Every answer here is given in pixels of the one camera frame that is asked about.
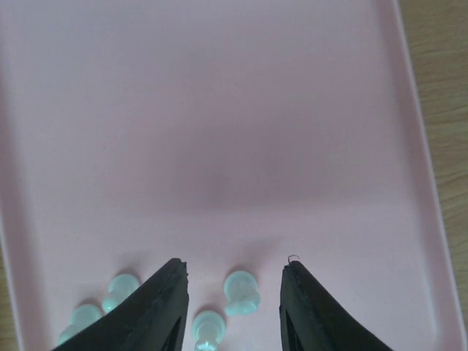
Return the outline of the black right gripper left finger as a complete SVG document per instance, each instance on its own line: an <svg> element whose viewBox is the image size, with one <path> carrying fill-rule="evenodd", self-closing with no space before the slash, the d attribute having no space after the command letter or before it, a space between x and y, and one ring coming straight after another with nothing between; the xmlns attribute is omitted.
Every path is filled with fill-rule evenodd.
<svg viewBox="0 0 468 351"><path fill-rule="evenodd" d="M188 305L186 263L172 258L109 314L56 349L181 351Z"/></svg>

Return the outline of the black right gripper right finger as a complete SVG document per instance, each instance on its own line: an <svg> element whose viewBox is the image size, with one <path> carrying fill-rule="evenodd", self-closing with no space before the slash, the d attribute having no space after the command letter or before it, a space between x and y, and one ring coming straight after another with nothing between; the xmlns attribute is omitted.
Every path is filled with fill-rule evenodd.
<svg viewBox="0 0 468 351"><path fill-rule="evenodd" d="M282 271L279 316L283 350L390 349L297 260Z"/></svg>

